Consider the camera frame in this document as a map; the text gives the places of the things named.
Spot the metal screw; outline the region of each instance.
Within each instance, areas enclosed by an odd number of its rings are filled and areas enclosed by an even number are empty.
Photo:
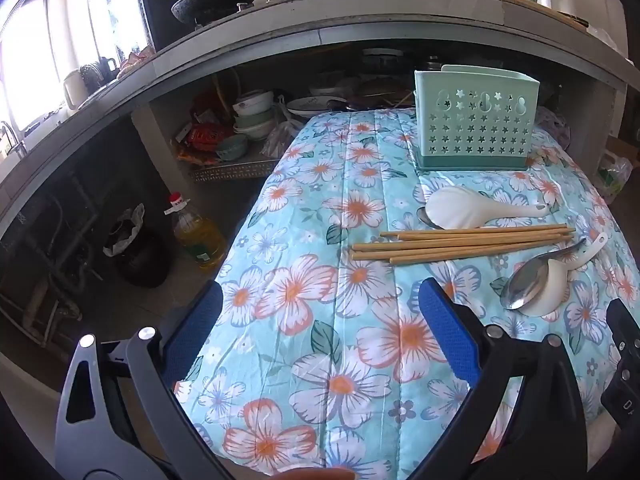
[[[80,346],[82,348],[89,348],[95,342],[95,336],[93,334],[83,335],[80,338]]]
[[[562,344],[562,340],[556,334],[551,334],[546,341],[556,348]]]
[[[151,339],[155,335],[156,335],[156,329],[153,328],[152,326],[145,326],[144,328],[140,329],[140,332],[138,332],[138,337],[143,341],[146,341],[147,339]]]
[[[500,339],[504,334],[504,330],[497,325],[489,325],[486,328],[486,334],[492,339]]]

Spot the floral tablecloth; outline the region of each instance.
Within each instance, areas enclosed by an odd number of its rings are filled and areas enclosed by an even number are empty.
[[[412,110],[325,114],[306,125],[268,178],[217,277],[220,319],[175,387],[218,455],[268,474],[317,465],[350,468],[366,480],[404,479],[467,392],[418,310],[418,286],[430,276],[511,336],[559,334],[587,421],[598,413],[620,358],[605,310],[617,297],[633,309],[639,283],[607,205],[544,132],[534,133],[527,171],[418,176],[415,141]],[[610,239],[570,273],[562,305],[544,318],[498,302],[507,277],[540,249],[396,268],[349,258],[349,244],[378,240],[382,230],[425,228],[416,210],[444,186],[550,205],[546,218],[499,219],[499,226],[566,222],[576,239],[601,231]],[[498,446],[517,392],[513,383],[479,457]]]

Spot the green plastic basket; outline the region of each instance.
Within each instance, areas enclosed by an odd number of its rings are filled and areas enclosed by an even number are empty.
[[[415,71],[420,170],[521,170],[540,83],[510,70],[444,65]]]

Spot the white ladle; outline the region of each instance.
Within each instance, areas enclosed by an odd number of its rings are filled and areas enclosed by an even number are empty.
[[[473,229],[496,218],[540,218],[549,214],[545,204],[505,204],[463,186],[440,188],[429,197],[424,209],[443,229]]]
[[[600,233],[593,244],[578,253],[578,258],[572,262],[564,263],[553,259],[548,260],[549,274],[544,287],[533,300],[524,304],[518,311],[530,317],[542,317],[551,314],[562,303],[569,271],[586,264],[600,252],[608,240],[609,236],[606,233]]]

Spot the cooking oil bottle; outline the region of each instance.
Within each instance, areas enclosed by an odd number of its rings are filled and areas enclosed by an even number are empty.
[[[164,214],[174,214],[174,235],[200,268],[210,269],[220,263],[226,253],[226,241],[217,226],[188,205],[180,193],[169,197],[171,207]]]

